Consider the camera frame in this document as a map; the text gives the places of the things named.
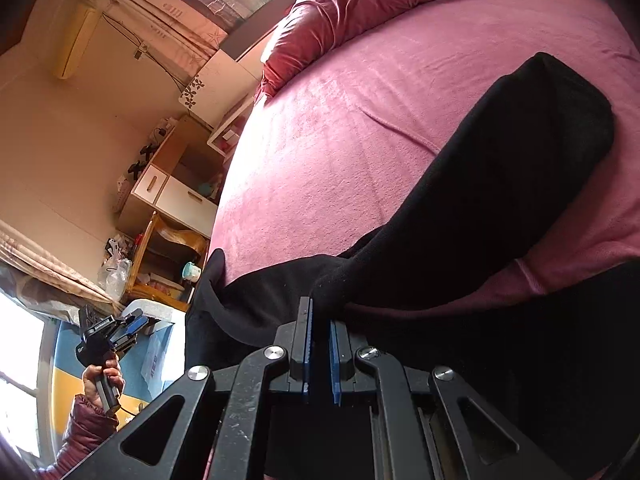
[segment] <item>white drawer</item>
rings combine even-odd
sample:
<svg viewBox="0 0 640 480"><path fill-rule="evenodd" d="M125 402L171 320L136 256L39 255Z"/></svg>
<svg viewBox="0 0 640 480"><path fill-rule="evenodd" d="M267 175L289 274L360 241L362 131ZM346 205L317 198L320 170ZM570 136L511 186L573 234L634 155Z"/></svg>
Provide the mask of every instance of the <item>white drawer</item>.
<svg viewBox="0 0 640 480"><path fill-rule="evenodd" d="M156 209L209 238L218 206L170 176L156 201Z"/></svg>
<svg viewBox="0 0 640 480"><path fill-rule="evenodd" d="M148 166L145 173L136 183L136 187L133 188L132 193L139 196L142 200L153 204L162 189L162 184L164 184L166 177L166 174L158 170L155 166Z"/></svg>

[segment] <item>drawer handle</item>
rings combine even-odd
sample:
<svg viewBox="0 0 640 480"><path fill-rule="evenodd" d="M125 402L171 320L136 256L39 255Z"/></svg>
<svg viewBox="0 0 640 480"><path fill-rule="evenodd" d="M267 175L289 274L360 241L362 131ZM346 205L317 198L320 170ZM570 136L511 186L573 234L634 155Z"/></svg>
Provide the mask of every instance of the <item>drawer handle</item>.
<svg viewBox="0 0 640 480"><path fill-rule="evenodd" d="M198 202L202 202L202 199L199 196L197 196L195 193L192 193L191 191L187 191L187 195L189 195L194 200L197 200Z"/></svg>
<svg viewBox="0 0 640 480"><path fill-rule="evenodd" d="M156 180L158 180L158 177L154 175L154 177L151 179L151 182L149 183L149 185L146 186L146 192L147 193L151 192L151 190L154 188L154 186L156 184Z"/></svg>

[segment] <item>desk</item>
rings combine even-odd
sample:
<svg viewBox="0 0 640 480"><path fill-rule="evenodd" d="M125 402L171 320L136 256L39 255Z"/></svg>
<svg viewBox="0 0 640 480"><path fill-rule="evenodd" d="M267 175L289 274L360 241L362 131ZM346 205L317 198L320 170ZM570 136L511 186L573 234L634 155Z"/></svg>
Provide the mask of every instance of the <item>desk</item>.
<svg viewBox="0 0 640 480"><path fill-rule="evenodd" d="M153 211L176 228L210 238L218 206L195 189L223 171L224 156L207 146L210 131L190 116L171 130L137 180L116 222L135 238Z"/></svg>

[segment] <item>wooden chair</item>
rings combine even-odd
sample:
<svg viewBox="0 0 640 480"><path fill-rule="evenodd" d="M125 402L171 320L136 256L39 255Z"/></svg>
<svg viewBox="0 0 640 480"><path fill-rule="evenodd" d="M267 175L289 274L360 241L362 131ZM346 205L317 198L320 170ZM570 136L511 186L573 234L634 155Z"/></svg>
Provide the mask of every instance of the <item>wooden chair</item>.
<svg viewBox="0 0 640 480"><path fill-rule="evenodd" d="M151 235L154 232L158 233L165 240L168 240L175 244L181 244L190 247L200 256L200 261L198 262L199 266L202 267L204 265L207 247L209 245L208 240L203 236L200 236L196 232L191 231L190 229L177 230L169 227L164 222L162 217L158 214L158 212L154 211L151 215L149 224L146 226L145 234L142 237L142 241L136 249L136 253L133 257L131 272L125 286L125 299L133 300L138 298L145 298L147 300L164 303L166 305L177 308L178 310L186 312L189 307L188 303L175 300L168 294L165 294L161 290L157 290L152 286L143 285L142 283L136 283L136 276L140 271L142 258L144 257L146 247L148 246L149 240L151 239Z"/></svg>

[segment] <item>metal screw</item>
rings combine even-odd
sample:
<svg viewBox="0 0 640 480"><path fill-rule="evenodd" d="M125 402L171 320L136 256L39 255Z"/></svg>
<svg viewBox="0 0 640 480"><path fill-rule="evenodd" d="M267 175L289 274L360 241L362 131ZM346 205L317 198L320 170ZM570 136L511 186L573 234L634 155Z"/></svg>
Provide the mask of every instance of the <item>metal screw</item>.
<svg viewBox="0 0 640 480"><path fill-rule="evenodd" d="M456 373L448 366L436 366L433 369L433 375L440 381L450 381L456 376Z"/></svg>
<svg viewBox="0 0 640 480"><path fill-rule="evenodd" d="M376 357L380 357L380 350L377 348L373 348L373 346L365 346L358 350L358 357L360 359L364 359L365 361L371 361Z"/></svg>
<svg viewBox="0 0 640 480"><path fill-rule="evenodd" d="M271 361L280 359L283 355L284 348L280 346L269 346L264 349L264 356Z"/></svg>
<svg viewBox="0 0 640 480"><path fill-rule="evenodd" d="M209 370L207 370L206 366L202 366L202 365L191 367L187 372L187 376L192 381L201 381L208 375L209 375Z"/></svg>

